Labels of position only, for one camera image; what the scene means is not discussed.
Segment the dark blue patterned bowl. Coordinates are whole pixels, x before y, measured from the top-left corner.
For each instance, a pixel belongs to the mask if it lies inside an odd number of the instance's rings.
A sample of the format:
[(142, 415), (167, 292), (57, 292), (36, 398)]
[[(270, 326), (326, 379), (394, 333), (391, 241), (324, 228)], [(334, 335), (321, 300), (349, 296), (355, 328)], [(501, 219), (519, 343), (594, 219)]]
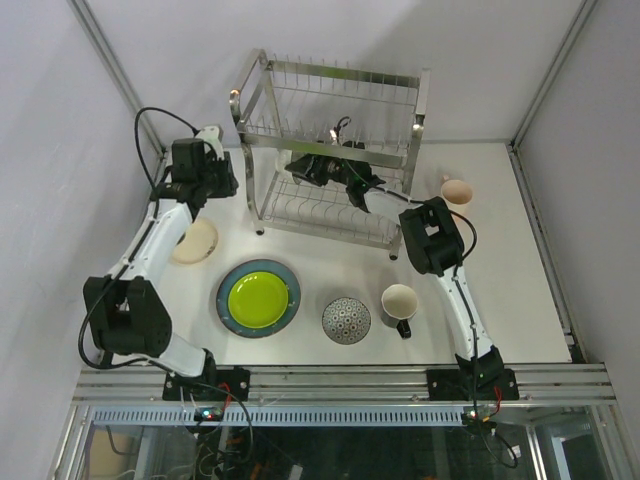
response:
[(358, 299), (341, 297), (330, 302), (321, 317), (324, 333), (340, 345), (363, 340), (371, 328), (371, 313)]

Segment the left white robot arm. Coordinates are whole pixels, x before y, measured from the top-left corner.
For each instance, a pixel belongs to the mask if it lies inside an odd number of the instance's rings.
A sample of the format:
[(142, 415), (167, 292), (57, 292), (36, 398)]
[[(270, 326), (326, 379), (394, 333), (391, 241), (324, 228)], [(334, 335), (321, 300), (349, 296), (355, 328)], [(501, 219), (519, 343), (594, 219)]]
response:
[(83, 286), (87, 314), (78, 341), (90, 337), (103, 352), (100, 362), (80, 355), (96, 370), (149, 362), (168, 373), (196, 382), (216, 377), (213, 354), (175, 333), (156, 286), (176, 246), (184, 239), (210, 199), (236, 194), (231, 158), (217, 126), (191, 138), (174, 141), (167, 175), (155, 186), (147, 218), (121, 259), (104, 276), (92, 276)]

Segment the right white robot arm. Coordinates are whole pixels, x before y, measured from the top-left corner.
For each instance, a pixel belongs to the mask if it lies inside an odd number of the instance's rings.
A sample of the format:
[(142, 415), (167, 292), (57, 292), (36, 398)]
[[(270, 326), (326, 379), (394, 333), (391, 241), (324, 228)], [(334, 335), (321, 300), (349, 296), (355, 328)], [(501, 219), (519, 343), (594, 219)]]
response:
[(352, 206), (384, 217), (402, 233), (409, 261), (421, 275), (436, 280), (460, 369), (457, 383), (469, 398), (507, 394), (516, 388), (471, 296), (464, 263), (477, 245), (473, 224), (436, 196), (416, 200), (393, 189), (366, 162), (318, 154), (278, 154), (276, 170), (296, 182), (341, 185)]

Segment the stainless steel dish rack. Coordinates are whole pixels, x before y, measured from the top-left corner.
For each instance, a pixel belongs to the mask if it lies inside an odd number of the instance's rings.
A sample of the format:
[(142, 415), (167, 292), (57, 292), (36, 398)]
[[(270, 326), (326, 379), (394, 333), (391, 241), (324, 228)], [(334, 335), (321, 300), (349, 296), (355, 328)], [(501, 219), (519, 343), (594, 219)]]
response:
[[(279, 150), (368, 163), (409, 194), (424, 124), (431, 72), (401, 75), (252, 50), (230, 92), (244, 155), (253, 229), (302, 233), (386, 249), (399, 255), (393, 222), (351, 205), (344, 187), (296, 183), (276, 170)], [(329, 131), (339, 133), (333, 145)]]

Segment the black mug cream inside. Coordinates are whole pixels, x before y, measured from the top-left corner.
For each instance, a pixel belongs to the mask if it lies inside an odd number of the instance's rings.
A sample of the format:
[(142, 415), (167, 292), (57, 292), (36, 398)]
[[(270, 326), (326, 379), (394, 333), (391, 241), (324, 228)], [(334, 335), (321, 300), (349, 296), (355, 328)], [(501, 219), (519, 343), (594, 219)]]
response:
[(381, 295), (382, 322), (387, 327), (394, 328), (402, 339), (409, 339), (412, 336), (410, 321), (418, 306), (418, 297), (412, 288), (393, 284)]

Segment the teal patterned white bowl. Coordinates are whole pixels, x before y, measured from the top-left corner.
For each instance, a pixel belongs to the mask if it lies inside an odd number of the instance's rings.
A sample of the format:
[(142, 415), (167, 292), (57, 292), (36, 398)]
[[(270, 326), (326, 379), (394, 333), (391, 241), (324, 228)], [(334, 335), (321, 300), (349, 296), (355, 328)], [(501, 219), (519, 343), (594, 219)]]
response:
[(287, 173), (286, 167), (291, 161), (292, 152), (290, 150), (279, 150), (275, 161), (276, 170), (281, 174)]

